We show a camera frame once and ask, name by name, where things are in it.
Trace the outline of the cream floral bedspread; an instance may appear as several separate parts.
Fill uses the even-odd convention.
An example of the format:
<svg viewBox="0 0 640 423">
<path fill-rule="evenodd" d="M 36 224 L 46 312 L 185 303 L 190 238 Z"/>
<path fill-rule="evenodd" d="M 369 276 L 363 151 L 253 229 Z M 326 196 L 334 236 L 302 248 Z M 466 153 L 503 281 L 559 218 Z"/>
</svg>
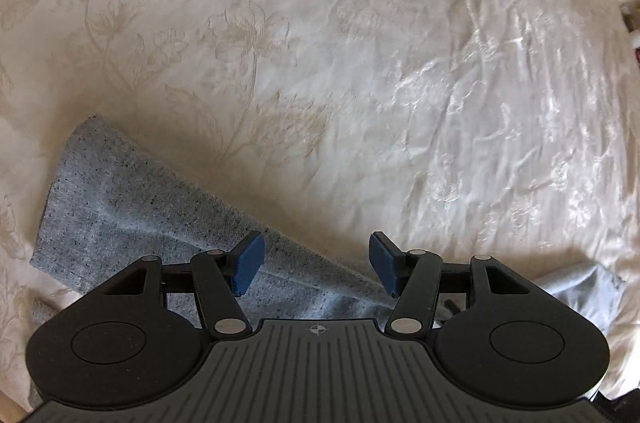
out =
<svg viewBox="0 0 640 423">
<path fill-rule="evenodd" d="M 616 0 L 1 0 L 1 396 L 29 408 L 29 265 L 100 116 L 327 257 L 372 231 L 628 285 L 608 395 L 639 383 L 639 69 Z"/>
</svg>

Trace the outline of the grey speckled pants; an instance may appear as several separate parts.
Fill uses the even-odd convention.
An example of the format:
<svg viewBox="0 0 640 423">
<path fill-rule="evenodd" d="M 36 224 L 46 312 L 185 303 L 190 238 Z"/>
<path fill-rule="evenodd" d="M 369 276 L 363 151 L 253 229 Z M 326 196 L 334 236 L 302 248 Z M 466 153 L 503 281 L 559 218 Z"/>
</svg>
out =
<svg viewBox="0 0 640 423">
<path fill-rule="evenodd" d="M 250 331 L 206 331 L 191 258 L 250 231 L 265 261 L 238 303 Z M 600 391 L 596 325 L 492 257 L 442 259 L 430 331 L 386 331 L 397 299 L 260 226 L 100 119 L 73 132 L 34 265 L 79 299 L 30 338 L 37 422 L 634 422 Z"/>
</svg>

